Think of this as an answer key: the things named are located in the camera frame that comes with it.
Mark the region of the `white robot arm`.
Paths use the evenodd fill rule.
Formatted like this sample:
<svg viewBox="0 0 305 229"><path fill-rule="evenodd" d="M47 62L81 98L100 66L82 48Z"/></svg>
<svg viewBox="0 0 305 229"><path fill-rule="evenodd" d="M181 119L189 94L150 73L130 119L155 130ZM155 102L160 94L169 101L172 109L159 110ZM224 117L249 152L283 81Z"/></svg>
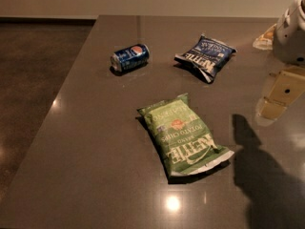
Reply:
<svg viewBox="0 0 305 229"><path fill-rule="evenodd" d="M253 47L272 51L286 63L305 65L305 0L294 0L277 22L256 38Z"/></svg>

